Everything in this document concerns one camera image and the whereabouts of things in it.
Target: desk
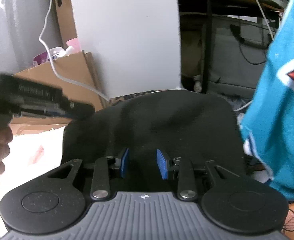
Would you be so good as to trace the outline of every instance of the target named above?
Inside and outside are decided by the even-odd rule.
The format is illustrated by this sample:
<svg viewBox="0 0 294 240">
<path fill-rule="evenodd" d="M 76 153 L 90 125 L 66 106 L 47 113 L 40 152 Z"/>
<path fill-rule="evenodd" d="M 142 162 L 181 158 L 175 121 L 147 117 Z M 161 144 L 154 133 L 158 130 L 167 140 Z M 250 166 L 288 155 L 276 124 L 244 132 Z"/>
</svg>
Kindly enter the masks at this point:
<svg viewBox="0 0 294 240">
<path fill-rule="evenodd" d="M 206 93 L 212 54 L 212 15 L 240 15 L 262 18 L 262 14 L 255 0 L 178 0 L 178 3 L 179 11 L 181 12 L 200 12 L 207 14 L 206 47 L 202 80 L 202 93 Z M 271 0 L 260 0 L 260 3 L 268 15 L 267 17 L 279 22 L 279 12 L 283 12 L 283 8 Z"/>
</svg>

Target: white panel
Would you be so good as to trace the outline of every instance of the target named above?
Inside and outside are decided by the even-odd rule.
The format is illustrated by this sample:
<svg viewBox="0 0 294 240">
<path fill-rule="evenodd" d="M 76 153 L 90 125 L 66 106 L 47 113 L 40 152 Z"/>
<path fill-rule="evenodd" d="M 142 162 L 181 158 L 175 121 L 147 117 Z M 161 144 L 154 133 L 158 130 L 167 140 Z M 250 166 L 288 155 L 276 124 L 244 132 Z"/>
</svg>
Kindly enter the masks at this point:
<svg viewBox="0 0 294 240">
<path fill-rule="evenodd" d="M 177 0 L 72 0 L 80 46 L 109 97 L 180 85 Z"/>
<path fill-rule="evenodd" d="M 49 0 L 0 0 L 0 72 L 17 73 L 31 67 L 45 51 L 38 37 Z M 58 26 L 48 18 L 43 39 L 50 48 L 61 46 Z"/>
</svg>

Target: gray ribbed surface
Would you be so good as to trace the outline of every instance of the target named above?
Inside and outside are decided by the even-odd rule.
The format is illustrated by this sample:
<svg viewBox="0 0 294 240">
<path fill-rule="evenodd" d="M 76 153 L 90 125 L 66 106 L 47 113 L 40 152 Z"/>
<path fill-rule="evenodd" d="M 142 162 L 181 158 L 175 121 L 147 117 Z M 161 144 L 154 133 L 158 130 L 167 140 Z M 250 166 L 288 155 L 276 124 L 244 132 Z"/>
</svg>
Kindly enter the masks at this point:
<svg viewBox="0 0 294 240">
<path fill-rule="evenodd" d="M 279 232 L 245 237 L 211 224 L 195 203 L 177 200 L 171 192 L 119 192 L 106 202 L 96 202 L 77 225 L 48 236 L 9 232 L 2 240 L 285 240 Z"/>
</svg>

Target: white cable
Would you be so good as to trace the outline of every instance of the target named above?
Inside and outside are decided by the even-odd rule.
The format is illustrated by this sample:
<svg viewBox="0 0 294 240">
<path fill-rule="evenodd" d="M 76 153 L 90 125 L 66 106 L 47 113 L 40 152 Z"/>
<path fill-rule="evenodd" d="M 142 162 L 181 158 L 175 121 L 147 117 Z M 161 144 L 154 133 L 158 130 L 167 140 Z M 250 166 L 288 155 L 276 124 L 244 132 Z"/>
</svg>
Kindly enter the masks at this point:
<svg viewBox="0 0 294 240">
<path fill-rule="evenodd" d="M 247 106 L 249 106 L 251 103 L 252 103 L 252 100 L 249 101 L 248 103 L 246 103 L 244 106 L 242 106 L 242 107 L 240 107 L 240 108 L 234 110 L 234 112 L 238 112 L 238 111 L 241 111 L 241 110 L 245 109 L 245 108 L 246 108 Z"/>
<path fill-rule="evenodd" d="M 49 9 L 48 9 L 48 12 L 47 12 L 46 17 L 45 17 L 45 23 L 44 23 L 43 30 L 42 30 L 41 34 L 39 35 L 39 41 L 44 45 L 44 47 L 45 47 L 45 49 L 46 49 L 46 51 L 47 51 L 47 54 L 48 54 L 49 61 L 50 61 L 50 63 L 51 63 L 51 67 L 52 67 L 53 72 L 55 73 L 56 77 L 58 77 L 59 79 L 65 81 L 65 82 L 68 82 L 68 83 L 74 84 L 74 85 L 78 85 L 78 86 L 84 87 L 84 88 L 86 88 L 86 89 L 88 89 L 88 90 L 91 90 L 91 91 L 95 92 L 96 94 L 98 94 L 99 96 L 101 96 L 102 98 L 104 98 L 104 99 L 106 99 L 107 101 L 109 101 L 109 97 L 106 96 L 106 95 L 104 95 L 102 92 L 98 91 L 97 89 L 95 89 L 95 88 L 93 88 L 93 87 L 90 87 L 90 86 L 88 86 L 88 85 L 86 85 L 86 84 L 83 84 L 83 83 L 81 83 L 81 82 L 78 82 L 78 81 L 75 81 L 75 80 L 71 80 L 71 79 L 69 79 L 69 78 L 65 78 L 65 77 L 63 77 L 63 76 L 61 76 L 60 74 L 57 73 L 57 71 L 56 71 L 56 69 L 55 69 L 55 67 L 54 67 L 54 61 L 53 61 L 53 59 L 52 59 L 52 55 L 51 55 L 51 53 L 49 52 L 49 48 L 48 48 L 47 44 L 45 43 L 45 41 L 42 40 L 42 36 L 43 36 L 43 34 L 44 34 L 44 32 L 45 32 L 45 29 L 46 29 L 46 26 L 47 26 L 47 18 L 48 18 L 48 16 L 49 16 L 49 13 L 50 13 L 51 8 L 52 8 L 52 1 L 53 1 L 53 0 L 50 0 L 50 2 L 49 2 Z"/>
<path fill-rule="evenodd" d="M 259 2 L 258 0 L 256 0 L 256 2 L 257 2 L 257 4 L 258 4 L 258 6 L 259 6 L 259 9 L 260 9 L 260 11 L 261 11 L 261 13 L 262 13 L 263 18 L 265 19 L 265 22 L 266 22 L 266 24 L 267 24 L 267 27 L 268 27 L 269 33 L 270 33 L 270 35 L 271 35 L 271 39 L 274 40 L 274 35 L 273 35 L 272 32 L 271 32 L 271 29 L 270 29 L 269 23 L 268 23 L 268 21 L 267 21 L 267 18 L 266 18 L 266 16 L 265 16 L 264 11 L 262 10 L 262 7 L 261 7 L 261 5 L 260 5 L 260 2 Z"/>
</svg>

